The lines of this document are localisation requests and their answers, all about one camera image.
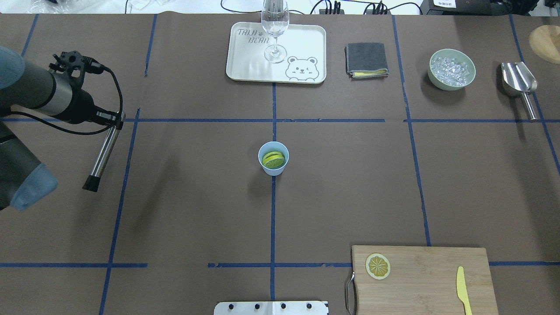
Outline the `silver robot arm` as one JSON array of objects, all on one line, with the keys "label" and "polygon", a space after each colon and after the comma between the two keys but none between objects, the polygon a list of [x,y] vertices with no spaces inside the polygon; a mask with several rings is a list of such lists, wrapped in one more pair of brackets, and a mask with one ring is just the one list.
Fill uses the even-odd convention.
[{"label": "silver robot arm", "polygon": [[[30,62],[12,49],[0,48],[1,117],[24,116],[69,134],[92,136],[107,132],[83,189],[98,191],[120,131],[123,94],[114,72],[78,51],[54,55],[48,69]],[[108,72],[119,97],[117,112],[96,106],[83,89],[86,74]],[[0,207],[25,210],[58,187],[58,181],[5,124],[0,125]]]}]

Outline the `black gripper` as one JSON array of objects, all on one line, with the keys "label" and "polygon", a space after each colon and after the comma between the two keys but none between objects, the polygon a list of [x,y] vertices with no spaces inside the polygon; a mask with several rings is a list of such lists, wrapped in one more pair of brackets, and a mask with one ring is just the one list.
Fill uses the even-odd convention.
[{"label": "black gripper", "polygon": [[56,61],[49,65],[53,90],[48,102],[48,115],[70,124],[111,123],[100,131],[110,128],[121,130],[124,124],[120,122],[121,114],[96,106],[92,96],[82,88],[85,74],[101,74],[104,66],[78,51],[62,52],[53,57]]}]

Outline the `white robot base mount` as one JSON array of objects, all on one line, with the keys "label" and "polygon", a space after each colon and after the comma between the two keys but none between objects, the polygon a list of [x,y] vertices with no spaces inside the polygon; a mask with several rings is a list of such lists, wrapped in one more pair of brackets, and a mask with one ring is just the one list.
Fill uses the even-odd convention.
[{"label": "white robot base mount", "polygon": [[214,315],[328,315],[326,301],[224,301]]}]

